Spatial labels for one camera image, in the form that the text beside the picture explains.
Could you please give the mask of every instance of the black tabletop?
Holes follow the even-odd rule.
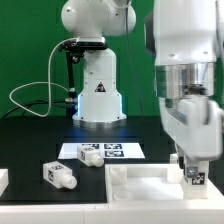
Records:
[[[77,159],[58,160],[63,143],[138,142],[145,159],[106,159],[108,163],[167,163],[175,152],[173,141],[163,131],[160,117],[128,117],[126,124],[108,129],[73,125],[64,117],[12,117],[0,121],[0,168],[9,171],[9,185],[2,205],[105,203],[105,170],[87,167]],[[43,180],[43,164],[53,161],[68,166],[78,180],[73,190],[57,189]],[[211,164],[210,177],[223,189],[223,176]]]

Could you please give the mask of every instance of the green wall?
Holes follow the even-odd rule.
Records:
[[[64,29],[60,14],[66,0],[7,0],[0,1],[0,116],[14,107],[8,95],[14,88],[37,81],[47,81],[49,55],[54,46],[71,35]],[[137,24],[130,34],[131,55],[137,74],[143,101],[144,115],[158,115],[158,100],[155,96],[154,59],[144,48],[144,17],[153,7],[153,0],[133,0]],[[123,96],[124,112],[129,116],[141,115],[139,101],[131,76],[125,36],[107,38],[109,47],[117,55],[117,88]],[[67,86],[64,53],[57,53],[53,60],[53,82]],[[76,88],[82,89],[81,65],[74,67]],[[221,74],[215,99],[220,101]],[[53,89],[53,99],[64,99],[67,95]],[[15,95],[21,103],[47,99],[47,88],[30,87]],[[41,112],[47,106],[39,108]],[[64,115],[64,111],[53,109],[51,115]]]

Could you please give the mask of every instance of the black cable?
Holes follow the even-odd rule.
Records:
[[[130,40],[129,40],[129,34],[128,34],[128,7],[126,9],[126,37],[127,37],[127,50],[128,50],[129,62],[130,62],[130,65],[131,65],[132,79],[133,79],[134,84],[135,84],[135,89],[136,89],[136,92],[137,92],[137,95],[138,95],[138,101],[139,101],[139,106],[140,106],[140,110],[141,110],[141,115],[143,117],[144,113],[143,113],[143,106],[142,106],[142,97],[141,97],[141,93],[140,93],[140,90],[139,90],[139,84],[138,84],[138,79],[137,79],[134,64],[133,64],[133,59],[132,59],[132,56],[131,56]]]
[[[55,107],[59,107],[59,108],[66,109],[66,107],[61,107],[61,106],[56,105],[57,103],[64,103],[64,102],[65,102],[64,100],[54,100],[54,101],[52,101],[52,105],[55,106]],[[43,105],[43,104],[48,104],[48,103],[49,102],[48,101],[45,101],[45,100],[37,100],[37,101],[34,101],[34,102],[30,102],[30,103],[23,104],[22,106],[24,106],[26,108],[30,108],[30,107],[32,107],[34,105]],[[19,109],[22,109],[22,108],[21,107],[14,107],[14,108],[10,109],[9,111],[7,111],[1,117],[1,120],[6,119],[11,113],[13,113],[14,111],[19,110]]]

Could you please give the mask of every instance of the white paper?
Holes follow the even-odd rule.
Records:
[[[80,145],[99,149],[101,157],[105,159],[145,158],[139,143],[64,143],[58,159],[76,159]]]

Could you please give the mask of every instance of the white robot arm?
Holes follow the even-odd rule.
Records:
[[[110,127],[126,118],[116,90],[116,56],[106,49],[104,36],[125,34],[127,28],[130,32],[135,21],[131,1],[127,0],[68,0],[64,5],[62,22],[76,37],[74,45],[85,51],[84,88],[78,96],[75,124]]]
[[[197,178],[201,164],[222,154],[222,110],[209,96],[214,94],[214,63],[221,52],[223,4],[223,0],[155,0],[153,23],[146,23],[146,33],[153,25],[155,49],[147,37],[146,43],[156,53],[162,124],[176,143],[186,179]]]

